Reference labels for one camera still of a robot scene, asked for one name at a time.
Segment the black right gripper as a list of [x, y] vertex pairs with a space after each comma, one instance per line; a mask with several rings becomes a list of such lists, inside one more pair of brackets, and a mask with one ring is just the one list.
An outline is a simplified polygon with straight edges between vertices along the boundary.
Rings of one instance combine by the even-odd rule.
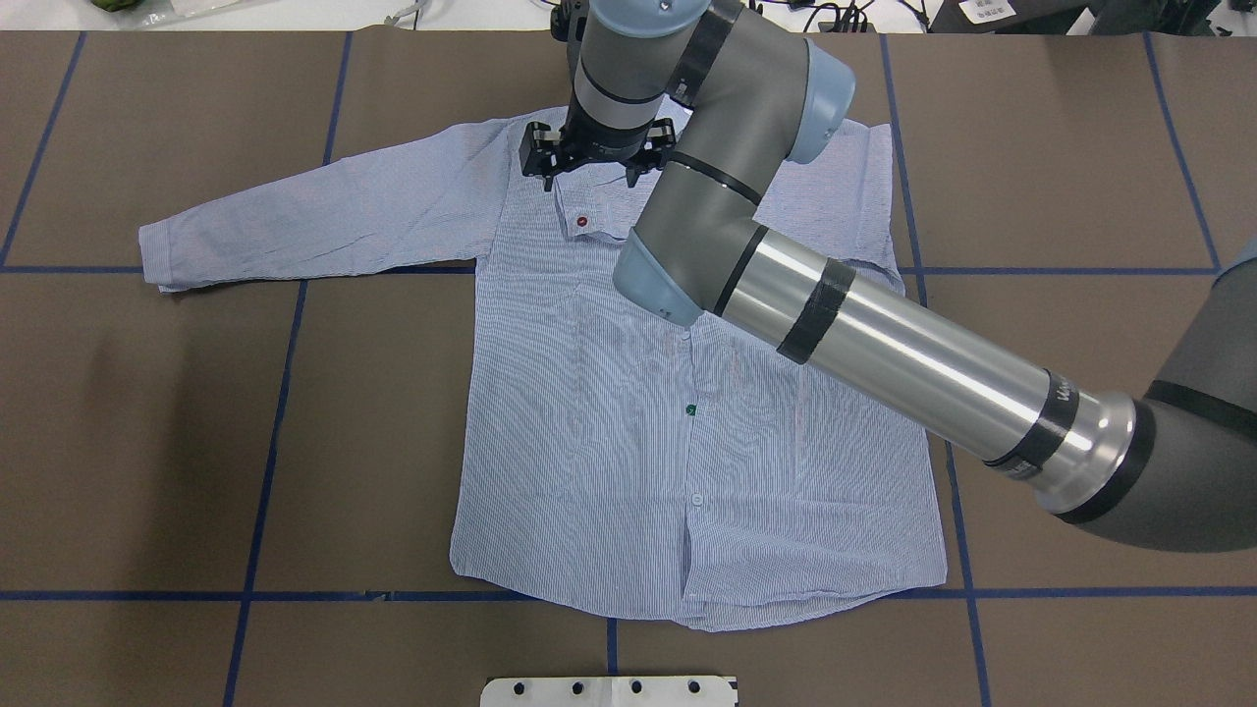
[[670, 118], [611, 130], [577, 107], [558, 130], [541, 121], [525, 125], [518, 157], [520, 174], [538, 179], [544, 192], [552, 191], [558, 175], [592, 164], [623, 166], [626, 187], [632, 189], [641, 176], [662, 169], [675, 146], [678, 126]]

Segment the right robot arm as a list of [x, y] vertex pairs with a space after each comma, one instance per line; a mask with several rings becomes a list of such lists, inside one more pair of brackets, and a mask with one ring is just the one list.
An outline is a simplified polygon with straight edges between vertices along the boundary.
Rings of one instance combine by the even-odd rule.
[[612, 272], [625, 299], [679, 326], [727, 320], [1089, 533], [1254, 546], [1253, 245], [1141, 399], [1091, 395], [755, 220], [781, 165], [817, 159], [854, 99], [852, 70], [807, 36], [739, 1], [561, 1], [551, 31], [569, 47], [569, 116], [525, 126], [522, 174], [620, 164], [632, 187], [661, 171]]

